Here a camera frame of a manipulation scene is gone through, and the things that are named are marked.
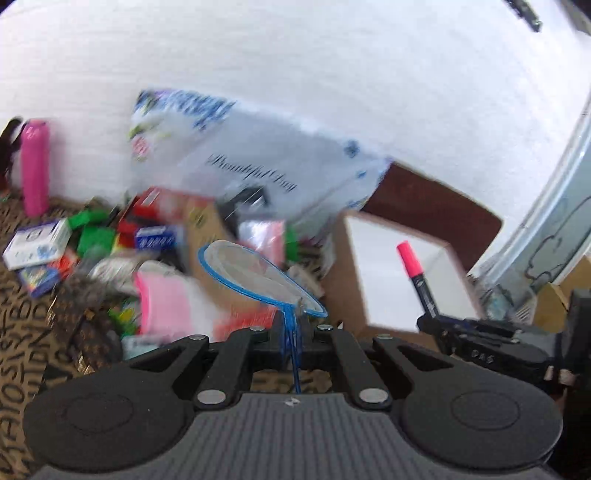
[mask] green toy block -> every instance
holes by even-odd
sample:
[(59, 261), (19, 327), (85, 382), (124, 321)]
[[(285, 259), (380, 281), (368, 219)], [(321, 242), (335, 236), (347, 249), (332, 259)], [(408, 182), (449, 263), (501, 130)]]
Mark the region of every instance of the green toy block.
[(113, 248), (113, 242), (115, 242), (115, 230), (112, 228), (86, 225), (82, 229), (82, 235), (78, 243), (78, 256), (80, 258), (84, 257), (90, 247), (95, 245), (104, 248), (105, 252), (109, 253)]
[(297, 235), (289, 226), (285, 229), (285, 259), (290, 262), (297, 262), (300, 259)]
[(99, 223), (109, 218), (109, 212), (106, 210), (82, 210), (74, 216), (68, 218), (68, 224), (71, 230), (80, 228), (90, 223)]

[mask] small white box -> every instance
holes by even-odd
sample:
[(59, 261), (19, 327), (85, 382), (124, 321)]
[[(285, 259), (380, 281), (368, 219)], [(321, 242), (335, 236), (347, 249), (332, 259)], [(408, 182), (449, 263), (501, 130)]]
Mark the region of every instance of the small white box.
[(72, 231), (66, 219), (17, 230), (2, 257), (9, 270), (61, 258)]

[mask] pink marker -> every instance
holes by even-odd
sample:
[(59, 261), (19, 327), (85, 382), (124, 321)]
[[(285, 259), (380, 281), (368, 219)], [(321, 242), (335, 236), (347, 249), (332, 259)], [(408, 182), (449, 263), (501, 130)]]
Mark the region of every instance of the pink marker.
[(404, 268), (406, 268), (408, 278), (413, 282), (414, 289), (417, 291), (418, 299), (421, 301), (425, 313), (433, 319), (437, 318), (439, 311), (437, 310), (435, 300), (433, 300), (433, 295), (431, 294), (431, 290), (429, 290), (429, 286), (423, 275), (421, 263), (414, 254), (413, 248), (408, 242), (402, 242), (396, 248), (402, 258), (402, 263), (404, 264)]

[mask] gray gripper pad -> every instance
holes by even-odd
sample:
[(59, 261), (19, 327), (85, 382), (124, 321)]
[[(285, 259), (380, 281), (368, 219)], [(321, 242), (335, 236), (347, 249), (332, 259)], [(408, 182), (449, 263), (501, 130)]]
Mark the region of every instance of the gray gripper pad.
[(33, 476), (34, 480), (501, 478), (556, 480), (558, 476), (543, 467), (478, 474), (441, 465), (409, 445), (386, 414), (357, 410), (340, 393), (247, 393), (234, 407), (197, 415), (174, 447), (143, 465), (96, 475), (45, 466)]

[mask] white box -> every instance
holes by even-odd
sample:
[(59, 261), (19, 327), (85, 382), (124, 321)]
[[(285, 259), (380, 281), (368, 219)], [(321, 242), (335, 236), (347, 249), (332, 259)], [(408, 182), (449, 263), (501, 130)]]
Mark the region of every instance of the white box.
[(72, 231), (65, 219), (17, 230), (2, 257), (9, 270), (61, 258)]
[(389, 332), (435, 348), (419, 333), (424, 314), (396, 246), (408, 240), (442, 314), (478, 319), (482, 311), (451, 246), (382, 218), (351, 210), (333, 228), (336, 260), (322, 281), (331, 320), (361, 338)]

